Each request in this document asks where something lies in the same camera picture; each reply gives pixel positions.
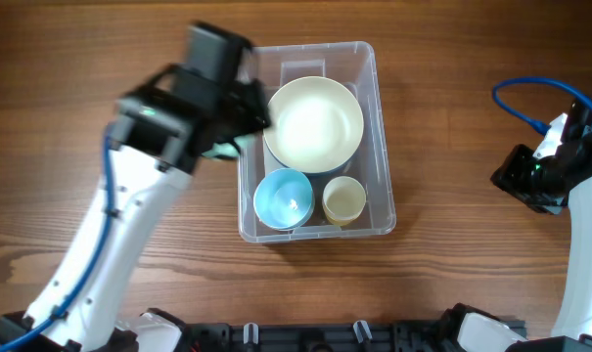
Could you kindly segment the cream cup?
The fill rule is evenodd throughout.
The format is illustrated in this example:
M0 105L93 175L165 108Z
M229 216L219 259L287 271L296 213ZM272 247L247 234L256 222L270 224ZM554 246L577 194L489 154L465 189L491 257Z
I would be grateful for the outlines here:
M332 179L324 188L322 205L325 214L350 217L362 213L367 196L359 181L348 176Z

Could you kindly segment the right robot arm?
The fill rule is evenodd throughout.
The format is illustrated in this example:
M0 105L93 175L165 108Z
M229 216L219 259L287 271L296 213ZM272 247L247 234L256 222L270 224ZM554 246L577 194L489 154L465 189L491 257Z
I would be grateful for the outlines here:
M567 209L571 239L566 288L549 337L529 340L503 321L457 305L448 333L462 351L592 351L592 111L574 101L536 149L519 144L491 176L538 213Z

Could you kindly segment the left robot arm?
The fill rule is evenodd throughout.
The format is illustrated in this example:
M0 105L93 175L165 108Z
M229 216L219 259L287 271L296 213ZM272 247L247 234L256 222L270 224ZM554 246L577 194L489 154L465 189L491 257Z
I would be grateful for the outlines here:
M204 159L234 160L270 124L245 36L190 28L187 56L116 103L102 174L50 282L22 312L0 318L0 351L182 351L185 326L158 310L122 320L122 298L162 215Z

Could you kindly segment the blue plate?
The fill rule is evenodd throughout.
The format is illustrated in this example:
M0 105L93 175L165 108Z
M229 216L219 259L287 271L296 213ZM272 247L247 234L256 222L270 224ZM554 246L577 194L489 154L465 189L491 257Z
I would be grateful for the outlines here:
M262 143L262 151L263 151L263 166L264 166L264 175L267 176L271 172L286 168L286 165L278 160L278 158L270 152L267 144L265 142ZM348 161L344 164L336 167L334 169L323 171L323 172L306 172L307 176L326 176L331 174L348 174L355 172L360 167L360 159L358 152L356 152Z

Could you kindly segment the cream plate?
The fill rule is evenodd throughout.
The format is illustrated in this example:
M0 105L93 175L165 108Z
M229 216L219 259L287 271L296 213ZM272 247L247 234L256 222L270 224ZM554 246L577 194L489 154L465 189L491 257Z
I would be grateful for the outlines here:
M297 171L339 167L357 151L364 134L363 111L341 83L306 76L281 87L268 103L271 126L263 132L270 152Z

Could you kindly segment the light blue bowl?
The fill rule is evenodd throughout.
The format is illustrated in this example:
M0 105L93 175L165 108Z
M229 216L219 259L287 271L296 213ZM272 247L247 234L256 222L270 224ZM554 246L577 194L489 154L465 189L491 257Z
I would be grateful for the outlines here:
M276 169L266 175L253 195L254 212L267 227L287 231L304 225L315 206L309 179L291 168Z

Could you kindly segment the yellow cup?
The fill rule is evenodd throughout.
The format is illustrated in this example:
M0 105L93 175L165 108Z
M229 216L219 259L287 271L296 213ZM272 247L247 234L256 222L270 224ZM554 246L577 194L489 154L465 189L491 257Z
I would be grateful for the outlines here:
M326 219L333 225L335 226L347 226L348 224L356 221L360 216L360 213L355 214L354 216L350 216L350 217L339 217L336 215L333 215L331 213L326 213Z

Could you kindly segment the green bowl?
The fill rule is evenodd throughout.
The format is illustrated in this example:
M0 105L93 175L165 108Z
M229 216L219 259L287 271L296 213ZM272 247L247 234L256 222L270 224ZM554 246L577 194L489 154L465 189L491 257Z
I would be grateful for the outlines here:
M229 142L214 144L213 147L203 153L203 157L219 160L237 160L244 148L254 141L253 135L236 137Z

